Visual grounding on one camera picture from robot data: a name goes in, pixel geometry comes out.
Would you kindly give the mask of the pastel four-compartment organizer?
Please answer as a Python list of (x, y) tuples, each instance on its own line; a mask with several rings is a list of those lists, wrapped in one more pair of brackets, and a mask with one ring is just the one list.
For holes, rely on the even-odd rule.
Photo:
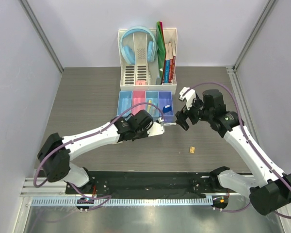
[(164, 114), (164, 123), (175, 123), (173, 112), (172, 93), (168, 91), (120, 91), (118, 98), (117, 115), (140, 102), (147, 102), (153, 99), (159, 109), (165, 105), (171, 105), (172, 111)]

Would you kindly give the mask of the brown capped white marker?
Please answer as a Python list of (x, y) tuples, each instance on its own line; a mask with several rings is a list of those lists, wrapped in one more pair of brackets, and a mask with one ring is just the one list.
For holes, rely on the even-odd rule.
[(164, 123), (164, 126), (176, 126), (176, 123)]

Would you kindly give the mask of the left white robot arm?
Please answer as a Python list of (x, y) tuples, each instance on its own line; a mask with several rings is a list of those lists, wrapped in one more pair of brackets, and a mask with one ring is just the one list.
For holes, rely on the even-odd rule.
[(161, 121), (155, 121), (146, 110), (140, 110), (135, 115), (117, 116), (99, 128), (76, 135), (61, 137), (58, 133), (53, 133), (37, 155), (40, 162), (38, 168), (44, 171), (47, 182), (64, 181), (87, 194), (93, 190), (95, 181), (86, 168), (73, 164), (74, 159), (105, 145), (163, 133)]

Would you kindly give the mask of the blue correction tape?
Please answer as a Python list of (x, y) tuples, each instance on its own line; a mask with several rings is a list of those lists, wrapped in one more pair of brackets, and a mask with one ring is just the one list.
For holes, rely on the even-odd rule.
[(167, 113), (169, 113), (169, 112), (171, 112), (172, 111), (172, 106), (171, 105), (165, 105), (164, 107), (163, 107), (163, 109), (162, 109), (162, 112), (164, 113), (164, 114), (167, 114)]

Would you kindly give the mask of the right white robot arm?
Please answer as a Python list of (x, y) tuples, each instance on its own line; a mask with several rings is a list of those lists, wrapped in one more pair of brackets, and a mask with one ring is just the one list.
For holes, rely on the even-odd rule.
[(209, 123), (236, 150), (253, 175), (248, 178), (226, 166), (217, 168), (210, 173), (209, 185), (213, 191), (233, 190), (248, 198), (264, 216), (291, 203), (291, 174), (286, 174), (266, 155), (236, 112), (226, 110), (219, 90), (206, 90), (200, 99), (193, 89), (184, 87), (179, 100), (185, 105), (176, 113), (176, 123), (184, 130), (189, 128), (187, 119), (192, 124)]

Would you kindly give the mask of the yellow highlighter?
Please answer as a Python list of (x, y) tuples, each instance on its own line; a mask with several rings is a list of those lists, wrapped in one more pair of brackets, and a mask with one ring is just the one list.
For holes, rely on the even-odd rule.
[(151, 114), (152, 116), (156, 115), (157, 109), (156, 107), (152, 106), (152, 104), (156, 105), (155, 101), (153, 99), (149, 99), (147, 102), (149, 103), (147, 105), (147, 112)]

